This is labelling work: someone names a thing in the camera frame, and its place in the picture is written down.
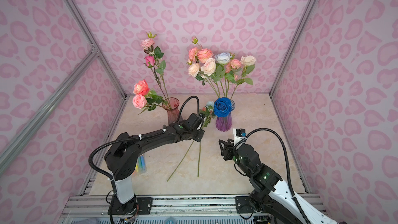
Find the magenta rosebud stem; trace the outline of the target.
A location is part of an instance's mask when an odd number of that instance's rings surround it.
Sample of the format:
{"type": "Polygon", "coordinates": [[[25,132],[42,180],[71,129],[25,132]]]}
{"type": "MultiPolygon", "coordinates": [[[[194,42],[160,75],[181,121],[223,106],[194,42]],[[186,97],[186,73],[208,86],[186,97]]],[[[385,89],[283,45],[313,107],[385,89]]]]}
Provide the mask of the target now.
{"type": "Polygon", "coordinates": [[[154,79],[163,95],[163,98],[166,100],[169,98],[169,94],[165,86],[164,68],[161,66],[163,61],[159,62],[155,56],[149,55],[145,57],[145,64],[152,71],[154,79]]]}

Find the large pink spray rose stem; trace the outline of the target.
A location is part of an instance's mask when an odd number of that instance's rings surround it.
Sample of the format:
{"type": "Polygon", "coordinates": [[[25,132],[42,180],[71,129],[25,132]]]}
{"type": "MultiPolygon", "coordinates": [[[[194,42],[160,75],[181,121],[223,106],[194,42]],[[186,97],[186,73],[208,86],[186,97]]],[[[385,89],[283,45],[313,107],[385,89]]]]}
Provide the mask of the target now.
{"type": "Polygon", "coordinates": [[[192,43],[194,44],[194,47],[188,51],[188,66],[192,63],[204,64],[209,58],[214,58],[214,53],[210,49],[204,48],[200,45],[199,40],[196,37],[192,38],[192,43]]]}

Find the red glass vase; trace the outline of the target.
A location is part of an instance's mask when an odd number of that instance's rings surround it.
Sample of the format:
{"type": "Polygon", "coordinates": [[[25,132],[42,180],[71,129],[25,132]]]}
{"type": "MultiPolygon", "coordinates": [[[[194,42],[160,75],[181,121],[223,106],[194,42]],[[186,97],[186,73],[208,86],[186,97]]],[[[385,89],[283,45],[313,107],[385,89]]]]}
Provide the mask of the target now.
{"type": "Polygon", "coordinates": [[[178,122],[181,118],[179,111],[179,100],[175,97],[169,97],[162,103],[162,107],[167,112],[167,122],[172,124],[178,122]]]}

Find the small pink spray rose stem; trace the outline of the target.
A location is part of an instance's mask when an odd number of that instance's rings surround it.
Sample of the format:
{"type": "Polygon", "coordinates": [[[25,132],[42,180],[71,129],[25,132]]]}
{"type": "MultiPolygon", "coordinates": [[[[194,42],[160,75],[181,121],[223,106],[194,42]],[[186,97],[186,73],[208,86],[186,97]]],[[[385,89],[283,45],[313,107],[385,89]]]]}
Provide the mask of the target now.
{"type": "Polygon", "coordinates": [[[152,55],[155,56],[155,58],[161,62],[163,61],[163,64],[161,65],[164,68],[164,72],[166,69],[166,62],[164,60],[164,53],[162,52],[161,48],[155,44],[155,38],[156,34],[152,34],[151,32],[147,33],[147,38],[141,40],[140,46],[143,50],[143,52],[146,54],[146,56],[152,55]]]}

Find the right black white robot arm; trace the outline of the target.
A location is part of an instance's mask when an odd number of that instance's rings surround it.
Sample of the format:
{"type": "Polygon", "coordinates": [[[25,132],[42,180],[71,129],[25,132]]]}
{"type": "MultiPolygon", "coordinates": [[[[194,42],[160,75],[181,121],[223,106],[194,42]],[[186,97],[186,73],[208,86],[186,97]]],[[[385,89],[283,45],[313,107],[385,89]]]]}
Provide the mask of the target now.
{"type": "Polygon", "coordinates": [[[335,220],[320,212],[304,198],[291,191],[288,182],[277,172],[261,162],[251,145],[234,148],[232,140],[219,140],[220,152],[225,161],[233,160],[249,177],[254,188],[249,195],[249,205],[254,212],[275,216],[284,224],[335,224],[335,220]]]}

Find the single pink rose stem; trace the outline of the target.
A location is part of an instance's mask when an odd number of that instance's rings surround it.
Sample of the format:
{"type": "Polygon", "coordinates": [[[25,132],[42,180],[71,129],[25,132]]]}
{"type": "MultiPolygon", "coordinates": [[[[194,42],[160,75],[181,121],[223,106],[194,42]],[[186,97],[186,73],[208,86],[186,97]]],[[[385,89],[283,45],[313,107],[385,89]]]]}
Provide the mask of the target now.
{"type": "Polygon", "coordinates": [[[162,107],[165,102],[164,98],[159,95],[135,95],[132,103],[135,108],[140,110],[140,114],[147,111],[154,111],[157,107],[162,107]]]}

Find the salmon pink rose stem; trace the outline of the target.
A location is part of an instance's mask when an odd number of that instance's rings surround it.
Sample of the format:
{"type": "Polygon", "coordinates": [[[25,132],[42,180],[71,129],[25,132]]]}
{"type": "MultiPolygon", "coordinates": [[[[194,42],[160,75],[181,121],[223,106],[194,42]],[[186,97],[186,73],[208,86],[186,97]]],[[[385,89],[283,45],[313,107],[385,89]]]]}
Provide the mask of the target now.
{"type": "Polygon", "coordinates": [[[141,80],[138,83],[135,84],[134,90],[133,90],[134,96],[135,95],[157,95],[157,93],[154,90],[151,90],[145,80],[141,80]]]}

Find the purple blue glass vase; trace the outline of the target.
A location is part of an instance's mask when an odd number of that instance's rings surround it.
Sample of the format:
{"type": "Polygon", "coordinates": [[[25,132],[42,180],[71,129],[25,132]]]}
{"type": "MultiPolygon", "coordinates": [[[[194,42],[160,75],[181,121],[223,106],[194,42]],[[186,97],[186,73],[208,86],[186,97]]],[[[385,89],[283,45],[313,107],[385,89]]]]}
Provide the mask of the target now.
{"type": "MultiPolygon", "coordinates": [[[[232,101],[232,111],[235,109],[235,103],[232,101]]],[[[221,132],[227,132],[232,127],[232,112],[228,114],[227,117],[217,117],[216,128],[221,132]]]]}

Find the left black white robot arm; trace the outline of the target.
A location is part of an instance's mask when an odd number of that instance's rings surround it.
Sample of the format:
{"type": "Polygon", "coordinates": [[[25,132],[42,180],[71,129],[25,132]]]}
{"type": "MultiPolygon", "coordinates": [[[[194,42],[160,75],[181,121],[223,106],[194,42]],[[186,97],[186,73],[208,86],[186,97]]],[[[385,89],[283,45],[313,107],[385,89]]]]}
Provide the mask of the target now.
{"type": "Polygon", "coordinates": [[[200,142],[204,136],[203,123],[204,116],[193,113],[186,120],[164,125],[153,132],[139,135],[129,135],[126,132],[120,134],[104,155],[114,193],[108,214],[137,213],[138,200],[131,177],[141,155],[168,144],[189,140],[200,142]]]}

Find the cream peach rose stem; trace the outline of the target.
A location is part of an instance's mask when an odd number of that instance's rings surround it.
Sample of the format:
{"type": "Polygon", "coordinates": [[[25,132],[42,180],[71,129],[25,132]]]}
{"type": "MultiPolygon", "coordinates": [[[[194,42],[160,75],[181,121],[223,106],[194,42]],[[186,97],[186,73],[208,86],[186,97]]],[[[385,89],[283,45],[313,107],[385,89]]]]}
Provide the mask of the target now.
{"type": "Polygon", "coordinates": [[[199,72],[200,72],[200,68],[202,67],[203,64],[200,63],[192,63],[189,68],[188,68],[188,74],[195,78],[197,81],[201,82],[202,86],[206,86],[209,84],[205,84],[203,85],[203,80],[202,78],[199,76],[199,72]]]}

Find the pale blue white rose stem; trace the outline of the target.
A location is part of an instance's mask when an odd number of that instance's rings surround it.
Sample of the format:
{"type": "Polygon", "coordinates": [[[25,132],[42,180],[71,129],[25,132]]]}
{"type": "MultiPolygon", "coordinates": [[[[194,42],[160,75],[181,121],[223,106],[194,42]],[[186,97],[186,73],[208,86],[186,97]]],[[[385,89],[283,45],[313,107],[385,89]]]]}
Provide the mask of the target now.
{"type": "Polygon", "coordinates": [[[231,71],[230,62],[233,56],[229,52],[223,52],[215,55],[216,71],[215,76],[219,78],[218,83],[221,86],[221,90],[224,97],[228,97],[229,92],[229,81],[225,78],[225,75],[231,71]]]}

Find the large cream rose stem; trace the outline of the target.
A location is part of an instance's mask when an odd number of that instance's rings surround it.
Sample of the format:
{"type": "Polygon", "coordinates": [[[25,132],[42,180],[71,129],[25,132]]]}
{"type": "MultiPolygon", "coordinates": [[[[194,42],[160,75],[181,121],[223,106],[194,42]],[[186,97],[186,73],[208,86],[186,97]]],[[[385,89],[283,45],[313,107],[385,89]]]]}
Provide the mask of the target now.
{"type": "Polygon", "coordinates": [[[218,81],[221,78],[216,73],[216,61],[214,58],[209,58],[200,68],[199,76],[203,80],[203,85],[209,84],[213,91],[216,93],[218,98],[221,98],[220,88],[218,81]]]}

